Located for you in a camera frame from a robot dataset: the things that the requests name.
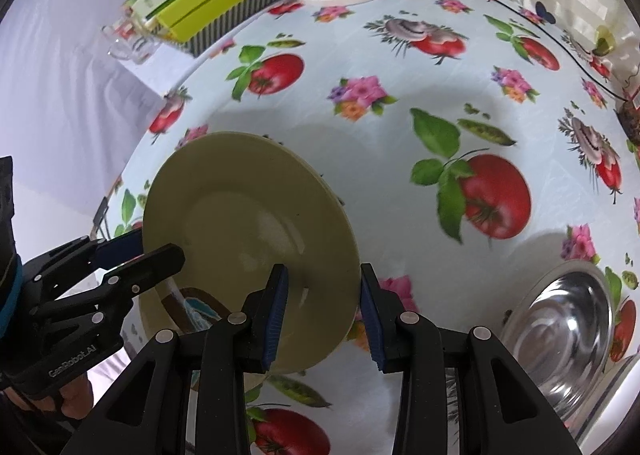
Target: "beige plate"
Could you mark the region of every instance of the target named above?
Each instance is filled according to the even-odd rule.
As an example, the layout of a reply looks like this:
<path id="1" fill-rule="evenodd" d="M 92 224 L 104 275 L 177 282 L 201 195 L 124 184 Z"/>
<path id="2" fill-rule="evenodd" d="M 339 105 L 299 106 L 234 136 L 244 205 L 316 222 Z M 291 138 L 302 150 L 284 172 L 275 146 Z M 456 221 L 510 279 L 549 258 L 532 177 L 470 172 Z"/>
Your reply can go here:
<path id="1" fill-rule="evenodd" d="M 289 298 L 272 372 L 312 367 L 349 331 L 360 294 L 351 226 L 319 175 L 284 146 L 219 132 L 172 155 L 153 181 L 143 226 L 145 251 L 169 242 L 186 256 L 174 280 L 199 319 L 240 310 L 274 263 L 287 266 Z M 140 310 L 147 337 L 176 324 L 194 330 L 167 283 L 141 295 Z"/>

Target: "power cord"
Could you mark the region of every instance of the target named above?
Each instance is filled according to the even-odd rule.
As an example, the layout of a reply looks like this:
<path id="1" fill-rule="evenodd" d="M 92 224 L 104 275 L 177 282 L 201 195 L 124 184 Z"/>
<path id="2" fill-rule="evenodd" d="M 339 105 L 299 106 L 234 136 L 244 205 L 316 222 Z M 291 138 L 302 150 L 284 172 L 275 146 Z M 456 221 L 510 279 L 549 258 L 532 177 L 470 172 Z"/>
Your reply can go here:
<path id="1" fill-rule="evenodd" d="M 612 90 L 610 90 L 607 86 L 604 86 L 602 83 L 600 83 L 599 80 L 597 80 L 596 78 L 594 78 L 591 73 L 585 69 L 585 67 L 582 66 L 582 63 L 580 63 L 578 61 L 578 59 L 573 55 L 573 53 L 571 53 L 571 51 L 569 51 L 569 49 L 567 49 L 563 44 L 561 44 L 560 42 L 558 42 L 558 40 L 552 36 L 551 34 L 549 34 L 549 32 L 543 28 L 542 26 L 538 26 L 537 24 L 532 23 L 526 16 L 524 16 L 523 14 L 521 14 L 520 12 L 516 11 L 515 9 L 513 9 L 511 6 L 505 4 L 504 2 L 501 2 L 500 0 L 492 0 L 493 2 L 498 2 L 498 4 L 500 4 L 501 6 L 507 8 L 508 10 L 510 10 L 510 12 L 518 15 L 520 18 L 523 18 L 524 20 L 526 20 L 529 24 L 536 26 L 536 29 L 539 29 L 540 31 L 542 31 L 544 34 L 546 34 L 550 39 L 552 39 L 554 42 L 556 42 L 556 44 L 558 44 L 562 49 L 564 49 L 564 51 L 569 55 L 569 57 L 575 62 L 575 64 L 580 67 L 580 69 L 582 70 L 583 73 L 585 73 L 588 77 L 590 77 L 591 80 L 593 80 L 593 82 L 595 82 L 597 85 L 599 85 L 599 87 L 601 89 L 603 89 L 605 92 L 609 93 L 609 95 L 613 96 L 615 99 L 621 100 L 621 101 L 626 101 L 626 98 L 623 98 L 622 96 L 616 94 L 615 92 L 613 92 Z"/>

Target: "metal bowl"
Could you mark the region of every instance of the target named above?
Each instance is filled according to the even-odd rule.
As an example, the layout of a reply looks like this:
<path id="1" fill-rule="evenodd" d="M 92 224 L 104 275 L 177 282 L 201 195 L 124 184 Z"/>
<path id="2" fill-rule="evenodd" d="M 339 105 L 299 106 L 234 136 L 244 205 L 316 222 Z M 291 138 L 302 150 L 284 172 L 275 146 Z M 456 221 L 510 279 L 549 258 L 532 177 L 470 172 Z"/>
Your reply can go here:
<path id="1" fill-rule="evenodd" d="M 500 338 L 565 421 L 597 384 L 613 326 L 604 276 L 591 262 L 571 260 L 536 284 Z"/>

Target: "human hand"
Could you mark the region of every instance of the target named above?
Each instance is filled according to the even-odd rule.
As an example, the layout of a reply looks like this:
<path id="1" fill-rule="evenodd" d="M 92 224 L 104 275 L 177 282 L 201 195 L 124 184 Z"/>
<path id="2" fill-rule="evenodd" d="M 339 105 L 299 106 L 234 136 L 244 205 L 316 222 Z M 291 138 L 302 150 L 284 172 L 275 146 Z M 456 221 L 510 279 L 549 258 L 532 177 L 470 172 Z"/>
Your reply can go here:
<path id="1" fill-rule="evenodd" d="M 13 388 L 7 388 L 4 393 L 18 408 L 25 411 L 31 409 Z M 62 404 L 62 414 L 70 419 L 84 419 L 94 407 L 94 389 L 86 374 L 76 377 L 72 382 L 60 388 L 60 395 L 65 400 Z M 42 411 L 56 411 L 52 397 L 45 397 L 39 401 L 30 399 L 29 401 Z"/>

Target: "floral tablecloth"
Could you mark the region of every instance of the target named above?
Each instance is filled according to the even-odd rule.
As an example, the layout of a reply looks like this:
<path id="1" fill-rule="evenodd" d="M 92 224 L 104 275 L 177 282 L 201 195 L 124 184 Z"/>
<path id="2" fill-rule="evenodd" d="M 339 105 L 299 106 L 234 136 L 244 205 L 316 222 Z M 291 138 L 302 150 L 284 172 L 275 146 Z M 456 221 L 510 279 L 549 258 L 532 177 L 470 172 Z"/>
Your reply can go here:
<path id="1" fill-rule="evenodd" d="M 506 0 L 277 6 L 162 109 L 110 197 L 108 234 L 142 225 L 150 183 L 188 141 L 267 135 L 340 197 L 361 260 L 407 309 L 499 331 L 546 272 L 583 258 L 610 284 L 619 361 L 639 344 L 640 156 L 608 76 L 545 13 Z M 152 331 L 136 312 L 124 332 L 139 349 Z M 401 376 L 366 351 L 356 319 L 325 361 L 249 392 L 252 450 L 390 453 Z M 450 428 L 455 452 L 454 413 Z"/>

